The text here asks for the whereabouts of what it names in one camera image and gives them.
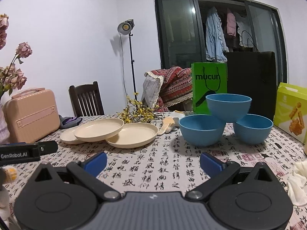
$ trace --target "suitcase handle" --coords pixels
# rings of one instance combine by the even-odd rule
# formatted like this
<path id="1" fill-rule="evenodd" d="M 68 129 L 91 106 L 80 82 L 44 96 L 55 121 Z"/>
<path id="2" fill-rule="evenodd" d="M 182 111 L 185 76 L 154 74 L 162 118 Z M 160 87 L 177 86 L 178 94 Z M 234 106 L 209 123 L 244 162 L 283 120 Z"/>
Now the suitcase handle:
<path id="1" fill-rule="evenodd" d="M 43 90 L 45 90 L 45 88 L 43 88 L 43 87 L 42 88 L 27 89 L 27 90 L 22 91 L 21 93 L 13 95 L 12 99 L 19 98 L 21 96 L 24 96 L 25 94 L 33 94 L 33 93 L 36 93 L 36 92 L 39 92 L 39 91 L 43 91 Z"/>

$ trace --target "black handheld device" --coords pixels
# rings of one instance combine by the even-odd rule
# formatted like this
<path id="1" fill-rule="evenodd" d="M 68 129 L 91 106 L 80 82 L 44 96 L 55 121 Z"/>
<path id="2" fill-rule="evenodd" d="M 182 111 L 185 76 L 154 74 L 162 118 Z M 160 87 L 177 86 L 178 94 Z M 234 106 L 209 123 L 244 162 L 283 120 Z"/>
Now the black handheld device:
<path id="1" fill-rule="evenodd" d="M 101 163 L 95 159 L 87 163 L 92 170 Z M 203 153 L 200 165 L 211 178 L 184 197 L 181 192 L 121 196 L 80 161 L 61 168 L 43 162 L 16 199 L 14 212 L 27 230 L 286 228 L 293 206 L 266 163 L 246 168 Z"/>
<path id="2" fill-rule="evenodd" d="M 57 150 L 58 145 L 56 141 L 0 145 L 0 167 L 40 161 L 41 155 L 55 153 Z"/>

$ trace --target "wooden chair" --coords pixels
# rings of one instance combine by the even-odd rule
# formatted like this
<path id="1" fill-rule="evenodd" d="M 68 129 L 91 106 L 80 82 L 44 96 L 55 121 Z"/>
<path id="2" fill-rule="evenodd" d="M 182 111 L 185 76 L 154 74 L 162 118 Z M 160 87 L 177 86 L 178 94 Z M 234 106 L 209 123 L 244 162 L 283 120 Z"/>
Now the wooden chair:
<path id="1" fill-rule="evenodd" d="M 72 101 L 75 116 L 104 115 L 98 83 L 69 87 L 69 95 Z"/>

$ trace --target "blue bowl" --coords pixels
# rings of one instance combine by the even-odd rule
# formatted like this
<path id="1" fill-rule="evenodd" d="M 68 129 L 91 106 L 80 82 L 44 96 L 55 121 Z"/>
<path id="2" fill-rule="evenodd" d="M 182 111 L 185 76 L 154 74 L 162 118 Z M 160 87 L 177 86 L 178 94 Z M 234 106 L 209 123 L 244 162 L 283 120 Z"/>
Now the blue bowl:
<path id="1" fill-rule="evenodd" d="M 251 106 L 250 97 L 238 94 L 211 94 L 206 101 L 211 115 L 226 123 L 243 118 Z"/>
<path id="2" fill-rule="evenodd" d="M 234 132 L 247 144 L 260 144 L 270 134 L 273 122 L 259 115 L 247 114 L 244 118 L 233 124 Z"/>
<path id="3" fill-rule="evenodd" d="M 190 144 L 206 147 L 219 141 L 225 122 L 211 115 L 190 115 L 179 120 L 183 138 Z"/>

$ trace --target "studio light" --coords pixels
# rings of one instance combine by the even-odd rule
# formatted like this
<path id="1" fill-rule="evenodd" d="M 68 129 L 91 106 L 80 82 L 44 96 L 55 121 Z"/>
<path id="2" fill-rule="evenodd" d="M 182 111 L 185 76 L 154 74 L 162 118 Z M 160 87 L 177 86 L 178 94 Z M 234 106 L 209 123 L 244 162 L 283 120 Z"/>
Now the studio light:
<path id="1" fill-rule="evenodd" d="M 133 79 L 133 88 L 134 88 L 134 92 L 136 94 L 136 88 L 135 88 L 135 76 L 134 76 L 134 68 L 133 68 L 133 63 L 134 63 L 134 59 L 132 57 L 132 47 L 131 47 L 131 36 L 133 36 L 133 34 L 131 34 L 131 30 L 134 28 L 134 22 L 133 19 L 127 20 L 122 22 L 121 24 L 118 25 L 117 27 L 117 31 L 122 34 L 122 35 L 129 35 L 129 44 L 130 44 L 130 57 L 131 57 L 131 69 L 132 69 L 132 79 Z"/>
<path id="2" fill-rule="evenodd" d="M 134 27 L 133 19 L 122 22 L 118 25 L 117 31 L 122 35 L 127 35 L 131 32 Z"/>

